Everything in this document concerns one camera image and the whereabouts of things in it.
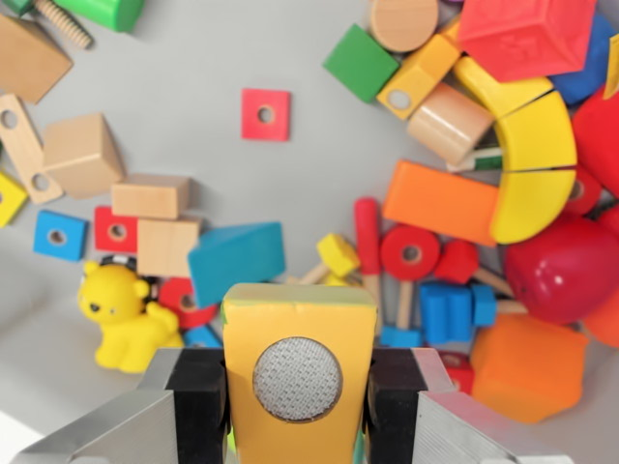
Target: green cylinder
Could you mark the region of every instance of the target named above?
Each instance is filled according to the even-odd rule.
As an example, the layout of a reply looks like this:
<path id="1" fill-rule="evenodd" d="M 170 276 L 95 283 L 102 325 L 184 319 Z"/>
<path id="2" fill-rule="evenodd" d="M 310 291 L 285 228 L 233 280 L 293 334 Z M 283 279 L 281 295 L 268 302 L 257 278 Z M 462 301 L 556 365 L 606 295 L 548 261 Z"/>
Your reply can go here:
<path id="1" fill-rule="evenodd" d="M 76 15 L 116 32 L 130 32 L 142 13 L 144 0 L 55 0 Z"/>

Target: wooden cube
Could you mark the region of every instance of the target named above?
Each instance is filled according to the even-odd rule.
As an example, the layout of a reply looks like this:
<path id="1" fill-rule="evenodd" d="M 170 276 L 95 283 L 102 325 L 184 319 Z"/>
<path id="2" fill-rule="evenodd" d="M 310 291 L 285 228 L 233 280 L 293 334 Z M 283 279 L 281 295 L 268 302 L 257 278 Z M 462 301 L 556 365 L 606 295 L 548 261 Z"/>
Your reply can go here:
<path id="1" fill-rule="evenodd" d="M 107 193 L 125 177 L 111 133 L 101 113 L 47 126 L 44 169 L 76 199 Z"/>
<path id="2" fill-rule="evenodd" d="M 145 276 L 189 277 L 187 255 L 200 235 L 201 219 L 140 219 L 137 272 Z"/>
<path id="3" fill-rule="evenodd" d="M 112 186 L 112 212 L 116 216 L 176 219 L 189 203 L 189 177 L 132 174 Z"/>

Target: toy bear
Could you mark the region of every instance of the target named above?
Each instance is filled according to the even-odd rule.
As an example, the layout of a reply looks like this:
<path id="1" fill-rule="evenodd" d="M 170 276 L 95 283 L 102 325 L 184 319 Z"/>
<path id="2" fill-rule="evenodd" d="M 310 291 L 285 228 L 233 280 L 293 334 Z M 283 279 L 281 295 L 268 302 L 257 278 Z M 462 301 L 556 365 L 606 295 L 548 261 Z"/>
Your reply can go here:
<path id="1" fill-rule="evenodd" d="M 144 372 L 159 348 L 183 346 L 178 317 L 157 302 L 147 303 L 151 286 L 134 271 L 123 265 L 88 261 L 84 273 L 78 303 L 103 333 L 95 355 L 98 365 L 127 373 Z"/>

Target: red square block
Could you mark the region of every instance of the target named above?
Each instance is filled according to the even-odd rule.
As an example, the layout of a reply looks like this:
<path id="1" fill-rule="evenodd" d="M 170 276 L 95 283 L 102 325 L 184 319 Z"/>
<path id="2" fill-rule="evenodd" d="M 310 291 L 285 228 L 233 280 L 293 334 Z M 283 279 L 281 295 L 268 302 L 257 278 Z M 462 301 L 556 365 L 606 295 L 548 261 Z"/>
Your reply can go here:
<path id="1" fill-rule="evenodd" d="M 580 71 L 596 0 L 466 0 L 459 43 L 501 82 Z"/>
<path id="2" fill-rule="evenodd" d="M 288 140 L 290 127 L 290 92 L 282 90 L 243 89 L 243 138 Z"/>
<path id="3" fill-rule="evenodd" d="M 137 252 L 137 217 L 115 216 L 110 206 L 95 209 L 95 248 Z"/>

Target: red block with hole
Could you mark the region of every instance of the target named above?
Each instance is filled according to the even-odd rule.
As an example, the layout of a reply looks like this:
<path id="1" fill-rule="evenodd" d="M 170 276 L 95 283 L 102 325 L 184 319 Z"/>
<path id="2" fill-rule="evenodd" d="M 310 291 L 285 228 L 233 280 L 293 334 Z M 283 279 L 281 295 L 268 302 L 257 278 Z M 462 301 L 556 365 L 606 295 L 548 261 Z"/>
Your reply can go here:
<path id="1" fill-rule="evenodd" d="M 288 140 L 290 92 L 243 89 L 241 136 L 248 139 Z"/>
<path id="2" fill-rule="evenodd" d="M 95 248 L 121 253 L 137 252 L 137 217 L 115 216 L 110 206 L 95 209 Z"/>
<path id="3" fill-rule="evenodd" d="M 596 0 L 467 0 L 458 40 L 497 80 L 584 67 Z"/>
<path id="4" fill-rule="evenodd" d="M 195 306 L 192 280 L 174 277 L 166 281 L 160 290 L 159 303 L 178 316 L 181 329 L 193 329 L 211 322 L 217 315 L 218 304 L 199 309 Z"/>

